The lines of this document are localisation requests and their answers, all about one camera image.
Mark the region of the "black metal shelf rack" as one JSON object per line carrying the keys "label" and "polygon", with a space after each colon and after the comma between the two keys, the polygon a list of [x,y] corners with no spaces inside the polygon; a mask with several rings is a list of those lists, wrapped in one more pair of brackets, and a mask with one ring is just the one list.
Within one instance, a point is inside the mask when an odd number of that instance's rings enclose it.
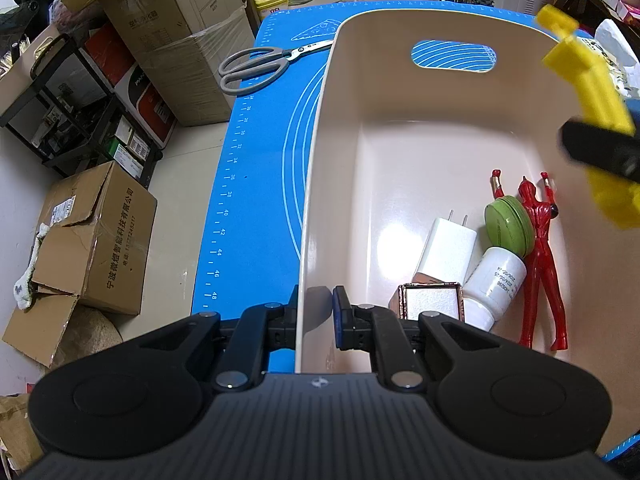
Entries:
{"label": "black metal shelf rack", "polygon": [[162,152],[71,36],[45,36],[9,71],[26,81],[1,127],[62,178],[118,162],[145,188]]}

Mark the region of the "open cardboard box on floor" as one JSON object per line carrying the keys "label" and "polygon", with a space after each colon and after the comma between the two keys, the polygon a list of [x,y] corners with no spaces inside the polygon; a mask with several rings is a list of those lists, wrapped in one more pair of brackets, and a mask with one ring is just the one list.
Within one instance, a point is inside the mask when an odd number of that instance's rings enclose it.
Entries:
{"label": "open cardboard box on floor", "polygon": [[3,341],[51,367],[77,308],[139,314],[156,206],[117,162],[52,185]]}

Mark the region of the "white charger plug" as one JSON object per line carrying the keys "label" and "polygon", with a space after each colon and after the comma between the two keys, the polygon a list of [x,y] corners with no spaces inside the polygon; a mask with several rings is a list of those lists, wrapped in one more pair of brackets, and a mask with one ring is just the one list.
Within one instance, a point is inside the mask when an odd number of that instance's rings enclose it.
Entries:
{"label": "white charger plug", "polygon": [[416,283],[464,283],[474,252],[477,232],[448,218],[436,218],[428,234],[414,281]]}

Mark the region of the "red superhero figurine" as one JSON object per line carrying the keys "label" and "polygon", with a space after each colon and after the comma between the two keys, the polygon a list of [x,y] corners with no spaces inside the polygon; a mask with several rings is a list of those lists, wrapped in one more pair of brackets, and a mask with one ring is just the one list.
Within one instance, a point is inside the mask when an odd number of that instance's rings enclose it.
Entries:
{"label": "red superhero figurine", "polygon": [[[530,348],[533,345],[534,331],[537,322],[539,293],[546,294],[554,323],[553,351],[564,351],[568,348],[566,316],[560,292],[558,274],[552,250],[549,245],[550,224],[559,215],[555,203],[554,192],[548,174],[543,172],[541,181],[544,185],[544,196],[537,196],[535,183],[524,178],[518,186],[516,197],[526,209],[535,233],[533,251],[522,261],[526,266],[524,287],[523,324],[520,345]],[[501,171],[495,169],[490,177],[492,197],[505,196],[501,185]]]}

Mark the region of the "white tissue pack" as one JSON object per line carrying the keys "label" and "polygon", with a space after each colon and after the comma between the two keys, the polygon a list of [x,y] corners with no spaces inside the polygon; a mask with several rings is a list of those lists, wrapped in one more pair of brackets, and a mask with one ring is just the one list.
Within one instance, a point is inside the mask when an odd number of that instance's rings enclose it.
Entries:
{"label": "white tissue pack", "polygon": [[625,100],[639,99],[639,58],[616,23],[607,18],[584,43],[605,60],[617,92]]}

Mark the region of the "cream plastic storage bin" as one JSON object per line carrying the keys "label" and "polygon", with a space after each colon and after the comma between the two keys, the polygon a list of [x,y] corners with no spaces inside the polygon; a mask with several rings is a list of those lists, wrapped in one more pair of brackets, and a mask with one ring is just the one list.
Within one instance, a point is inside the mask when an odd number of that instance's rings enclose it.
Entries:
{"label": "cream plastic storage bin", "polygon": [[337,31],[310,144],[300,250],[295,368],[365,372],[340,351],[331,292],[386,306],[413,277],[434,221],[481,231],[489,179],[515,194],[549,177],[560,214],[550,246],[564,301],[561,359],[600,379],[613,415],[600,448],[639,427],[639,208],[614,211],[638,185],[570,160],[559,128],[584,109],[560,34],[486,12],[369,11]]}

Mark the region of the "blue silicone baking mat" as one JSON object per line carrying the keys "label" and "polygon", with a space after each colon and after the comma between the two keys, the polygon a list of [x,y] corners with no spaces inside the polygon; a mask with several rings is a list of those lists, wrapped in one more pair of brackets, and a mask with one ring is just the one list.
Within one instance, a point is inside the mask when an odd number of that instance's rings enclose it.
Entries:
{"label": "blue silicone baking mat", "polygon": [[[274,14],[262,25],[257,42],[279,48],[322,40],[334,44],[344,21],[382,10],[480,11],[536,26],[530,16],[482,6],[350,2]],[[268,87],[236,100],[208,206],[195,311],[236,318],[254,304],[288,300],[299,287],[310,144],[330,52],[300,58]],[[272,366],[297,372],[295,350],[275,356]]]}

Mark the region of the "grey handled scissors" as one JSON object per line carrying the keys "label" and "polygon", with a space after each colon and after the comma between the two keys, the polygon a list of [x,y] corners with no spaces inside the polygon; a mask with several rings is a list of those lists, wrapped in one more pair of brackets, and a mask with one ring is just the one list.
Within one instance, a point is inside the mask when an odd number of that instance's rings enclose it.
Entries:
{"label": "grey handled scissors", "polygon": [[280,78],[299,58],[332,46],[332,40],[323,40],[291,49],[254,47],[235,52],[218,66],[220,90],[227,96],[248,96]]}

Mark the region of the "large stacked cardboard box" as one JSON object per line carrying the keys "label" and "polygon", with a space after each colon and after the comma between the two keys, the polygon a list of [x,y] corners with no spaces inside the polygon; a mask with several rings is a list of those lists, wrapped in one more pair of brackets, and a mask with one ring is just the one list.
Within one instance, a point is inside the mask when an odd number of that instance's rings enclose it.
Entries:
{"label": "large stacked cardboard box", "polygon": [[255,36],[242,0],[100,0],[145,75],[181,125],[226,122],[234,99],[220,63]]}

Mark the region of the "white pill bottle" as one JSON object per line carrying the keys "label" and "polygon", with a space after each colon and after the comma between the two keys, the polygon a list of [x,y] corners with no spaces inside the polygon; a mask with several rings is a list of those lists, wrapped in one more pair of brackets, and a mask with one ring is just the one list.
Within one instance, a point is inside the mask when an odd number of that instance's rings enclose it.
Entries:
{"label": "white pill bottle", "polygon": [[520,257],[489,247],[462,287],[464,322],[490,332],[509,309],[526,274]]}

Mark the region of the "green round ointment tin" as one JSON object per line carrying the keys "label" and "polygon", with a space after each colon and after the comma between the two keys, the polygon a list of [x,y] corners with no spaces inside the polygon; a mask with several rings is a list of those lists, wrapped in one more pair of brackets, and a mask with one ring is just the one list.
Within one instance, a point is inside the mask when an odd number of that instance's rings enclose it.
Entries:
{"label": "green round ointment tin", "polygon": [[494,246],[525,259],[534,249],[535,233],[529,215],[514,196],[495,198],[484,212],[488,238]]}

